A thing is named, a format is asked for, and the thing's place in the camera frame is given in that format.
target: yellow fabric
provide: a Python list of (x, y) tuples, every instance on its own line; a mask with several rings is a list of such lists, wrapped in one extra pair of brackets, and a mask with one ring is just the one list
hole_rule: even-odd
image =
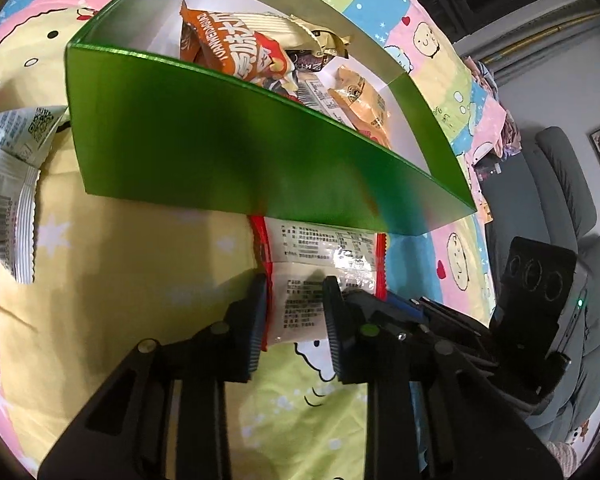
[[(0, 45), (2, 106), (66, 102), (62, 48), (41, 31), (70, 37), (77, 11), (31, 18)], [(31, 57), (44, 70), (16, 61)], [(0, 271), (0, 369), (23, 453), (41, 461), (139, 340), (221, 319), (256, 261), (245, 216), (87, 195), (70, 130), (43, 167), (36, 236), (33, 285)], [(362, 477), (366, 389), (338, 384), (328, 348), (274, 346), (227, 400), (236, 478)]]

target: red and white snack package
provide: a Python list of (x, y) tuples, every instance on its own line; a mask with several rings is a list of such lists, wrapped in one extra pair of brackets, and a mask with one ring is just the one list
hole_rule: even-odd
[(322, 280), (336, 276), (340, 289), (362, 288), (386, 296), (386, 235), (251, 217), (269, 287), (266, 344), (327, 337)]

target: red heart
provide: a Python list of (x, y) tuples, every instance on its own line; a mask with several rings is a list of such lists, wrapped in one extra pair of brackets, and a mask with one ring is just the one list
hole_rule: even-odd
[(436, 274), (441, 280), (444, 280), (446, 278), (445, 266), (440, 260), (438, 260), (438, 268), (436, 269)]

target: box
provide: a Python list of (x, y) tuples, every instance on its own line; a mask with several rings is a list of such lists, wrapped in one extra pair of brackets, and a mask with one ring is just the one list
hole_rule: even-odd
[(181, 0), (113, 0), (66, 50), (88, 193), (417, 235), (475, 211), (440, 126), (404, 69), (321, 0), (187, 0), (294, 14), (352, 36), (350, 59), (387, 102), (385, 149), (310, 108), (177, 59)]

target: qr code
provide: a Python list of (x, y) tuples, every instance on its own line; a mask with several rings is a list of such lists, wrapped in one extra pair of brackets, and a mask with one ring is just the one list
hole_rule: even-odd
[(46, 108), (36, 108), (36, 115), (29, 125), (29, 133), (37, 143), (45, 140), (46, 133), (54, 121), (54, 115)]

